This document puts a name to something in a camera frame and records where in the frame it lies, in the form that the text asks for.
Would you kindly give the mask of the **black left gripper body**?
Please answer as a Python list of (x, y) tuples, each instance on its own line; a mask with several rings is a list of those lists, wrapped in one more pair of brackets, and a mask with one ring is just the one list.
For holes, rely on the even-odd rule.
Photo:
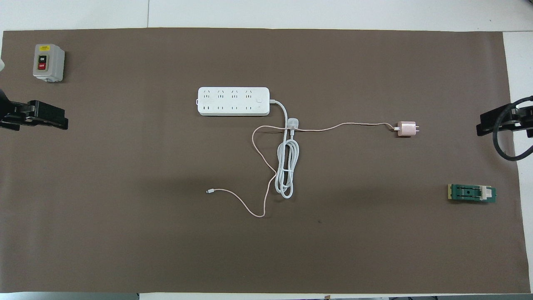
[(19, 103), (8, 99), (4, 91), (0, 90), (0, 127), (8, 130), (20, 130), (22, 125), (27, 125), (27, 113), (21, 112), (29, 104)]

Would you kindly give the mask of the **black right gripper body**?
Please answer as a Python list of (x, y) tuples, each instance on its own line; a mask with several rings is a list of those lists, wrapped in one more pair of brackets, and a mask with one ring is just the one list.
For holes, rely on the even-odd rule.
[(533, 138), (533, 106), (526, 106), (515, 108), (514, 113), (517, 116), (517, 121), (514, 129), (525, 130), (528, 138)]

